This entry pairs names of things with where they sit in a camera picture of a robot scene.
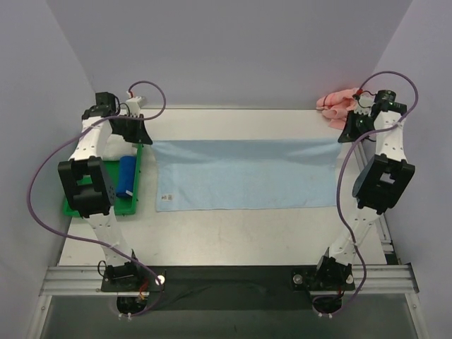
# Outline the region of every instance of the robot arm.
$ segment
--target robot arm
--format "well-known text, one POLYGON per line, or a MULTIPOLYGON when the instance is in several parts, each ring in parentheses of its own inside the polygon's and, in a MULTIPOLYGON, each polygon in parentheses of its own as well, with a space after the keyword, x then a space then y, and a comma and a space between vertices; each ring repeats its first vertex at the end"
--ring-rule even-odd
MULTIPOLYGON (((368 131, 386 129, 397 123, 406 112, 406 106, 395 102, 395 99, 394 92, 380 90, 370 107, 350 111, 338 141, 352 142, 368 131)), ((388 208, 396 205, 415 173, 415 167, 407 163, 403 152, 403 124, 404 121, 391 131, 376 134, 375 155, 353 186, 352 195, 356 198, 357 205, 347 220, 358 247, 370 227, 375 225, 375 220, 388 208)), ((327 288, 344 288, 347 281, 352 281, 355 256, 355 243, 349 230, 344 228, 318 264, 317 280, 327 288)))
MULTIPOLYGON (((96 93, 96 105, 82 116, 83 130, 103 117, 117 115, 115 96, 111 93, 96 93)), ((126 243, 114 214, 115 187, 110 179, 102 154, 111 134, 119 134, 131 143, 152 144, 143 121, 112 119, 104 121, 82 137, 68 161, 60 162, 58 173, 69 206, 92 227, 97 239, 135 258, 126 243), (80 180, 90 177, 90 184, 80 180)), ((142 277, 137 265, 117 255, 110 248, 105 253, 105 277, 112 283, 119 281, 129 285, 138 284, 142 277)))

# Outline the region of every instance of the table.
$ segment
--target table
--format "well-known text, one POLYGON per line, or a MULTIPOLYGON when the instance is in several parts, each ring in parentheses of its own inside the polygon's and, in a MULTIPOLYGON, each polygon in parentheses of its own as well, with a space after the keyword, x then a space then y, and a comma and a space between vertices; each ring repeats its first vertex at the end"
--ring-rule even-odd
MULTIPOLYGON (((145 116, 156 111, 145 109, 145 116)), ((168 109, 146 128, 154 141, 337 138, 340 131, 314 110, 168 109)), ((336 175, 350 145, 338 157, 336 175)), ((344 228, 335 207, 272 210, 194 210, 155 212, 157 167, 152 149, 143 149, 135 215, 118 217, 124 238, 149 266, 316 265, 344 228)), ((359 174, 355 156, 343 180, 345 215, 355 200, 352 185, 359 174)), ((88 223, 73 218, 69 234, 95 239, 88 223)), ((385 264, 376 228, 362 246, 368 264, 385 264)), ((67 239, 60 266, 96 266, 100 246, 67 239)))

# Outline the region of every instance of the pink towel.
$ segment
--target pink towel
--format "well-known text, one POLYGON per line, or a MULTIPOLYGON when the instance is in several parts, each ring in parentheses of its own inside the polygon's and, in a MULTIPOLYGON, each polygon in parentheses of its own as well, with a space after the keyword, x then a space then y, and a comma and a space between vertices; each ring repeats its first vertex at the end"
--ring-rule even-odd
POLYGON ((317 100, 317 110, 322 111, 325 118, 331 119, 329 126, 334 129, 344 129, 347 113, 356 108, 356 101, 353 95, 358 88, 351 90, 341 90, 328 94, 317 100))

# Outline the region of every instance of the white cloth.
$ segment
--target white cloth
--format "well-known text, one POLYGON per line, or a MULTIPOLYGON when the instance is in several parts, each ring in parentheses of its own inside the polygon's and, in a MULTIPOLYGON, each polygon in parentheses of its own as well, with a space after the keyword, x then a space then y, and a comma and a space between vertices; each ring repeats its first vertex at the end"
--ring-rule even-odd
POLYGON ((104 161, 117 161, 125 155, 136 157, 136 148, 133 144, 124 141, 122 136, 112 134, 107 140, 102 159, 104 161))

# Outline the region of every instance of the dark gray floor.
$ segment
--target dark gray floor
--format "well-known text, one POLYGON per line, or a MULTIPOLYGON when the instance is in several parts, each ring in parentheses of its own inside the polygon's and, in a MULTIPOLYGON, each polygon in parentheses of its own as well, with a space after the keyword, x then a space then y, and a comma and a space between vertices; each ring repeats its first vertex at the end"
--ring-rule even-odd
POLYGON ((54 297, 43 338, 416 338, 405 297, 361 295, 334 319, 305 311, 156 311, 118 320, 110 297, 54 297))

